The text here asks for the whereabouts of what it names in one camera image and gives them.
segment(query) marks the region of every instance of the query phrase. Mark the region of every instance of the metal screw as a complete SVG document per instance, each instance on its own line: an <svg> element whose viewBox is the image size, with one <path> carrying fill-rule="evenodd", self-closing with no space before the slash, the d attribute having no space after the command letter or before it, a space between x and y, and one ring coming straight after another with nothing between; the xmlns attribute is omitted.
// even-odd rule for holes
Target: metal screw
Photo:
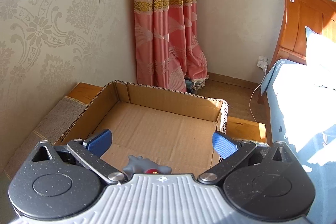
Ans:
<svg viewBox="0 0 336 224"><path fill-rule="evenodd" d="M214 181L217 179L217 175L214 173L203 173L199 175L200 180L202 181Z"/></svg>
<svg viewBox="0 0 336 224"><path fill-rule="evenodd" d="M125 175L121 172L113 172L107 178L111 181L121 181L125 178Z"/></svg>

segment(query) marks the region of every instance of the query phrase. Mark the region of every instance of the electrical outlet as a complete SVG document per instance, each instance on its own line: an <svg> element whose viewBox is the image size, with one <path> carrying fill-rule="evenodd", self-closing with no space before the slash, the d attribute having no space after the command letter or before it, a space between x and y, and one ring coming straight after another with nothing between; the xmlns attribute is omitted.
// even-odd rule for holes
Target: electrical outlet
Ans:
<svg viewBox="0 0 336 224"><path fill-rule="evenodd" d="M258 59L258 61L265 61L265 62L267 62L267 60L268 60L268 58L267 57L264 57L264 56L261 56L261 55L259 55L259 59Z"/></svg>

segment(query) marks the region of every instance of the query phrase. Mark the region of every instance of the wooden headboard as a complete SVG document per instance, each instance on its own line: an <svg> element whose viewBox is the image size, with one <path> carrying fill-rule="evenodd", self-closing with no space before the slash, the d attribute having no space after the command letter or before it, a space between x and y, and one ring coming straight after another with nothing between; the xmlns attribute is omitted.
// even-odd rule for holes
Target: wooden headboard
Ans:
<svg viewBox="0 0 336 224"><path fill-rule="evenodd" d="M269 68L283 58L306 65L305 26L336 42L336 2L285 0L280 35Z"/></svg>

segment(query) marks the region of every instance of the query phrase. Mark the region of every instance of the bed sheet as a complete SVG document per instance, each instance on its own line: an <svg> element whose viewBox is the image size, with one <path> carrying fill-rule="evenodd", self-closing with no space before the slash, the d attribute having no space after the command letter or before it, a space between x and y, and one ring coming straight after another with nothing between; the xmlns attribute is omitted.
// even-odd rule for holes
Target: bed sheet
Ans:
<svg viewBox="0 0 336 224"><path fill-rule="evenodd" d="M315 186L307 218L331 224L336 221L336 90L320 83L310 67L281 59L261 91L267 93L273 142L290 146Z"/></svg>

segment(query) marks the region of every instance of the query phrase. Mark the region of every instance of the corrugated cardboard edge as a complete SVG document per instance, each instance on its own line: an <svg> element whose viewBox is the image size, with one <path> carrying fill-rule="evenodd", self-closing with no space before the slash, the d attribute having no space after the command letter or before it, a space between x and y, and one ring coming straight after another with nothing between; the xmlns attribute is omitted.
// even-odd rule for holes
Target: corrugated cardboard edge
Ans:
<svg viewBox="0 0 336 224"><path fill-rule="evenodd" d="M92 103L95 101L95 99L100 95L100 93L107 88L109 85L113 85L114 83L121 83L124 85L137 85L137 86L146 86L146 87L150 87L150 88L154 88L154 89L160 89L160 90L169 90L169 89L164 89L158 86L149 86L149 85L140 85L140 84L134 84L134 83L129 83L129 82L124 82L124 81L119 81L119 80L114 80L112 82L109 82L108 84L106 84L98 93L97 95L92 99L92 101L87 105L87 107L83 110L83 112L81 114L79 114L79 116L74 120L74 122L69 126L69 128L58 138L57 141L54 142L55 143L62 143L63 140L66 138L66 136L69 134L70 130L74 127L74 125L76 124L76 122L80 119L80 117L83 116L83 114L86 112L86 110L88 110L88 108L90 107L90 105L92 105ZM177 92L177 93L182 93L182 94L187 94L189 96L195 96L198 98L202 98L202 99L207 99L207 100L211 100L211 101L217 101L217 102L223 102L222 103L222 107L220 109L220 114L218 115L218 119L216 122L216 131L219 130L221 132L223 132L224 134L226 133L226 122L227 122L227 111L228 111L228 103L223 100L223 99L214 99L214 98L207 98L207 97L203 97L203 96L199 96L196 94L191 94L191 93L187 93L187 92L181 92L181 91L177 91L177 90L169 90L172 92ZM214 157L214 154L216 152L212 153L212 162L211 162L211 166L217 164L219 162L219 155Z"/></svg>

